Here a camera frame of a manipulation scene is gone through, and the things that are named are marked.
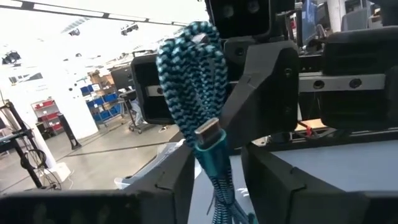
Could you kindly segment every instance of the gray floor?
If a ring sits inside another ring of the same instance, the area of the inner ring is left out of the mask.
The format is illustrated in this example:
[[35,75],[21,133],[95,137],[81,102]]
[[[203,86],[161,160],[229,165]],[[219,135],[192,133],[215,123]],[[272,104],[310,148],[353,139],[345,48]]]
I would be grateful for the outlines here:
[[[65,134],[47,140],[58,162],[65,162],[73,172],[62,185],[64,189],[115,189],[115,177],[137,172],[157,152],[157,146],[167,142],[177,132],[176,126],[159,133],[157,126],[142,134],[130,132],[127,125],[83,139],[82,148],[72,151]],[[0,157],[0,192],[15,192],[33,188],[26,170],[19,164],[16,153]]]

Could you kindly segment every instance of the metal connector tip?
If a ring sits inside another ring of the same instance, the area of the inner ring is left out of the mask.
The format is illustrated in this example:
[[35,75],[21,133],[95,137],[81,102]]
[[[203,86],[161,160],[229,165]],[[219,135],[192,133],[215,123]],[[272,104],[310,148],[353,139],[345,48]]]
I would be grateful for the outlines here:
[[218,118],[211,118],[195,130],[199,144],[208,147],[216,143],[222,136]]

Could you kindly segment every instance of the coiled cable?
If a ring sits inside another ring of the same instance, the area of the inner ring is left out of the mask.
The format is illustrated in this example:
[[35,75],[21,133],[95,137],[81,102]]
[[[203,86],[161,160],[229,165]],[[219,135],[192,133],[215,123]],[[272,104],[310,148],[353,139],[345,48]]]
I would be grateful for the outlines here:
[[[208,43],[192,40],[199,34],[205,34]],[[156,64],[170,113],[214,186],[212,223],[255,223],[254,215],[246,215],[234,197],[226,133],[221,129],[219,141],[206,149],[195,135],[200,126],[220,116],[226,97],[228,71],[216,27],[209,22],[186,26],[179,37],[165,40]]]

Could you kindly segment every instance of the white pillar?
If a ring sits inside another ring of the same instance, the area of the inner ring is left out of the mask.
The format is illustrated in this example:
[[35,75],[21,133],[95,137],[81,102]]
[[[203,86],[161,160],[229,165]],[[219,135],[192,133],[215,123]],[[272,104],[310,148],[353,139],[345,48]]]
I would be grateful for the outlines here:
[[36,127],[35,115],[31,107],[32,102],[29,100],[29,92],[26,91],[26,88],[24,88],[23,85],[11,86],[11,82],[8,80],[7,75],[0,75],[0,77],[2,77],[0,80],[0,90],[2,92],[3,98],[5,100],[11,101],[14,104],[16,111],[21,119],[25,122],[25,125],[32,129],[37,147],[45,153],[47,158],[45,163],[47,167],[49,169],[54,168],[57,162],[55,161],[55,158],[53,157],[49,147],[45,143],[42,134]]
[[330,25],[333,32],[341,31],[341,18],[346,14],[345,0],[327,0]]
[[60,112],[65,116],[70,129],[77,139],[82,139],[98,132],[80,88],[75,86],[74,73],[68,73],[72,65],[65,62],[52,62],[40,67],[51,97],[55,100]]

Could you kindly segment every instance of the braided cable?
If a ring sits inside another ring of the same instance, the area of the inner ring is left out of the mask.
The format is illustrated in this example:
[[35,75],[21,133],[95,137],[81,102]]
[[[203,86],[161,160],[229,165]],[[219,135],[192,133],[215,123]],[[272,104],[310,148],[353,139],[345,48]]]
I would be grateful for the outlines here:
[[[192,39],[206,34],[207,43],[194,43]],[[156,60],[160,85],[170,113],[183,133],[185,143],[193,149],[195,157],[209,175],[202,153],[195,149],[194,131],[211,118],[221,115],[226,97],[227,66],[221,40],[215,26],[209,22],[193,22],[182,34],[167,39],[160,47]],[[215,212],[212,224],[249,223],[235,200],[229,157],[223,173],[209,175],[215,190]]]

